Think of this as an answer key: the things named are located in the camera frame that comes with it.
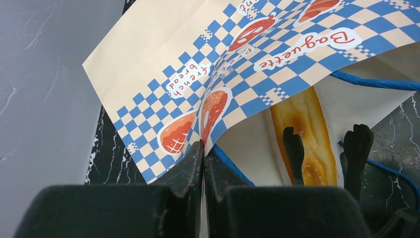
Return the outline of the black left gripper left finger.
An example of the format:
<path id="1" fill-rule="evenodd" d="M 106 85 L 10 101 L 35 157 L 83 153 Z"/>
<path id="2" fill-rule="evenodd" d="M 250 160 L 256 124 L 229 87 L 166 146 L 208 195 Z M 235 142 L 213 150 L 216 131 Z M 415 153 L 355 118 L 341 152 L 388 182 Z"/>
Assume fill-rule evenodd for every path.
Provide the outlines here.
<path id="1" fill-rule="evenodd" d="M 149 185 L 56 185 L 38 193 L 17 238 L 197 238 L 203 143 Z"/>

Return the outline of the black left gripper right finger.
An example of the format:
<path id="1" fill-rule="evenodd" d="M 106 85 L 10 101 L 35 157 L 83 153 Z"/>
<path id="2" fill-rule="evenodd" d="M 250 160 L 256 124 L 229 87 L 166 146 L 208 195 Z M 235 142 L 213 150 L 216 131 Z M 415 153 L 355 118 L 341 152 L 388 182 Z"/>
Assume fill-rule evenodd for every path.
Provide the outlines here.
<path id="1" fill-rule="evenodd" d="M 356 201 L 337 187 L 248 185 L 221 160 L 204 158 L 211 238 L 368 238 Z"/>

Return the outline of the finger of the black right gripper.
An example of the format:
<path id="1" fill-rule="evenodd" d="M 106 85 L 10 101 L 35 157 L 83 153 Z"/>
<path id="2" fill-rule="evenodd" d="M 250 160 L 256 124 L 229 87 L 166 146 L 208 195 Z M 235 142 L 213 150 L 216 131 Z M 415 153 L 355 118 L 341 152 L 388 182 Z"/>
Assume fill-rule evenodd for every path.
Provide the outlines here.
<path id="1" fill-rule="evenodd" d="M 292 169 L 295 185 L 304 185 L 302 164 L 304 160 L 304 146 L 300 135 L 294 133 L 294 128 L 286 127 L 283 131 L 283 141 Z"/>

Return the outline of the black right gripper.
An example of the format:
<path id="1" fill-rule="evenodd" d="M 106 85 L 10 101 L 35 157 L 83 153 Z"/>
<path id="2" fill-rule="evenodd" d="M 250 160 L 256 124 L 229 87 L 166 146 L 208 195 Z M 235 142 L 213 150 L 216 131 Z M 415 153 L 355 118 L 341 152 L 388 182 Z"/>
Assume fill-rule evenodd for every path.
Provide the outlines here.
<path id="1" fill-rule="evenodd" d="M 373 144 L 374 134 L 365 124 L 354 124 L 343 140 L 347 170 L 344 188 L 358 201 L 360 199 L 365 165 Z M 413 208 L 397 210 L 373 238 L 420 238 L 420 213 Z"/>

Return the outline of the yellow fake bread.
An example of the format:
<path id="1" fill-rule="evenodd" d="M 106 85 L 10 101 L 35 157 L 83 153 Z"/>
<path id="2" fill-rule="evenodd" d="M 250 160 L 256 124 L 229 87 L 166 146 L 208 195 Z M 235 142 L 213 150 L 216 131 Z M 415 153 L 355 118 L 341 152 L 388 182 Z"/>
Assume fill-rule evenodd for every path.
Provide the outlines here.
<path id="1" fill-rule="evenodd" d="M 283 131 L 293 127 L 304 146 L 302 176 L 305 186 L 344 186 L 339 154 L 333 145 L 329 116 L 313 86 L 269 108 L 274 133 L 285 169 L 295 185 L 292 169 L 283 141 Z"/>

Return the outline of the checkered paper bread bag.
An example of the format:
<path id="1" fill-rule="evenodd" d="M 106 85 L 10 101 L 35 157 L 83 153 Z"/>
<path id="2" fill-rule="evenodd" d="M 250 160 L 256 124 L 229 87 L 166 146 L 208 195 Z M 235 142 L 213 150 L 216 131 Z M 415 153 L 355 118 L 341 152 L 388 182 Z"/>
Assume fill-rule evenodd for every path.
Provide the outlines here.
<path id="1" fill-rule="evenodd" d="M 152 183 L 193 142 L 419 42 L 417 0 L 139 0 L 83 68 Z"/>

